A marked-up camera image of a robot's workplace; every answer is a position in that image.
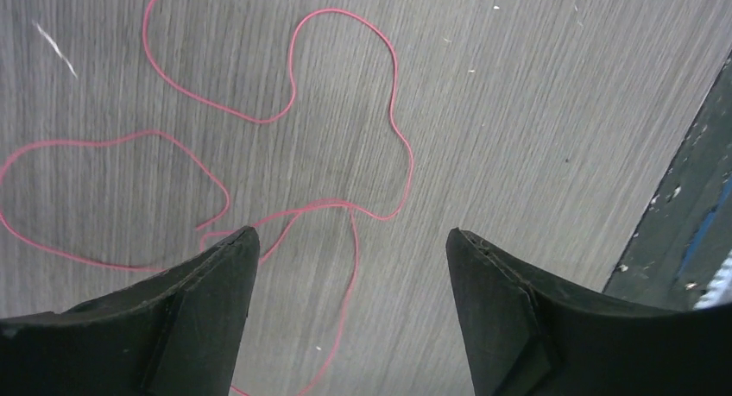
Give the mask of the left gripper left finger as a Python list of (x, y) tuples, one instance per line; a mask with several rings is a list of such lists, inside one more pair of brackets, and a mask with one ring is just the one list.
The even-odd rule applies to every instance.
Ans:
[(228, 394), (259, 255), (256, 230), (243, 227), (68, 311), (3, 319), (2, 394)]

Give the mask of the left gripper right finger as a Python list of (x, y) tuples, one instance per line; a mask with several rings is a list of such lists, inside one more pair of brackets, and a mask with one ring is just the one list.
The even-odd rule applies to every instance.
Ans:
[(463, 229), (446, 259), (478, 395), (728, 395), (731, 307), (612, 298)]

